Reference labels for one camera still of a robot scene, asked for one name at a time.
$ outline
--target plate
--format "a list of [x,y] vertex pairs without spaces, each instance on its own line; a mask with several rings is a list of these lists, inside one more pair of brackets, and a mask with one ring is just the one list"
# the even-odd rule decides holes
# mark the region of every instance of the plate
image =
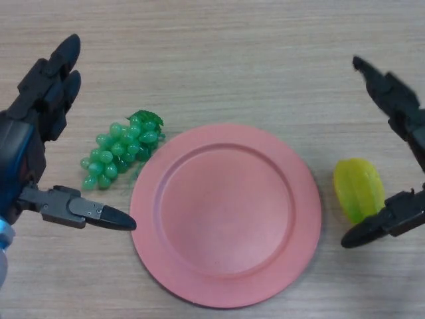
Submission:
[[289,286],[312,258],[321,203],[302,159],[236,124],[180,134],[148,161],[131,197],[141,261],[195,304],[236,308]]

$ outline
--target fake grapes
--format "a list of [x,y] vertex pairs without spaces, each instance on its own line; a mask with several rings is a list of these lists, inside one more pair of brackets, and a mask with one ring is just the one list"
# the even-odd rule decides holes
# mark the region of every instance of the fake grapes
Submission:
[[88,172],[83,190],[107,189],[119,174],[125,173],[135,161],[147,162],[160,140],[163,120],[155,113],[139,111],[128,118],[129,125],[112,123],[107,134],[96,137],[97,148],[81,159]]

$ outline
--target green grapes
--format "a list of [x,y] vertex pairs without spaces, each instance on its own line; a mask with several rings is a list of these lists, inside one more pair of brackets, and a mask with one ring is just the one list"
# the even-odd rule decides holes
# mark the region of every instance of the green grapes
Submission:
[[119,123],[112,123],[109,127],[109,134],[112,138],[118,138],[121,136],[122,125]]
[[125,152],[126,152],[126,148],[124,147],[123,144],[119,142],[116,142],[111,148],[111,153],[112,155],[115,155],[115,156],[121,156]]
[[108,164],[114,159],[114,156],[110,151],[103,151],[100,153],[100,161],[102,163]]
[[158,134],[154,131],[148,131],[140,136],[139,141],[142,143],[153,143],[158,140]]
[[128,120],[129,126],[114,122],[107,134],[97,135],[98,148],[81,159],[81,168],[88,172],[83,190],[93,190],[96,185],[108,189],[135,161],[147,162],[165,137],[161,133],[163,120],[155,113],[138,111]]
[[140,125],[131,125],[128,131],[134,138],[138,138],[141,133]]
[[82,158],[80,161],[80,165],[84,169],[88,169],[88,166],[90,165],[90,158]]

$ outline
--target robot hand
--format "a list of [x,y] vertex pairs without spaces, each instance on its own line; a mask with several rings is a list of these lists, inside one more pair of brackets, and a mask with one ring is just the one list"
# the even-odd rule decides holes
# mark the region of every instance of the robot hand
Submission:
[[[408,143],[422,171],[425,171],[425,110],[414,91],[392,73],[381,74],[371,64],[355,56],[353,66],[366,81],[366,89],[375,104],[389,117],[394,132]],[[376,215],[355,225],[343,237],[345,248],[370,243],[383,236],[399,236],[425,224],[425,184],[415,194],[402,191],[388,198]]]
[[66,127],[66,114],[78,95],[80,73],[72,68],[80,54],[80,38],[71,35],[51,54],[39,59],[18,85],[19,95],[0,112],[0,287],[5,280],[5,250],[13,225],[24,210],[45,221],[83,228],[86,223],[134,230],[135,221],[122,211],[81,198],[76,189],[37,187],[44,169],[44,143],[55,141]]

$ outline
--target wooden table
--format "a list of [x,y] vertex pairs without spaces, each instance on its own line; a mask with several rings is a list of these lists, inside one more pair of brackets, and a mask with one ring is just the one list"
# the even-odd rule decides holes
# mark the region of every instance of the wooden table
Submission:
[[[197,308],[162,290],[129,233],[69,229],[24,213],[8,250],[2,319],[423,318],[424,228],[346,251],[348,224],[332,186],[338,160],[361,156],[388,195],[424,181],[405,143],[353,72],[354,54],[391,69],[425,98],[423,0],[2,0],[0,96],[7,108],[39,57],[82,39],[82,89],[41,187],[80,187],[79,160],[111,122],[145,108],[170,138],[238,122],[285,140],[310,166],[323,232],[307,271],[286,291],[240,310]],[[90,198],[128,211],[123,176]]]

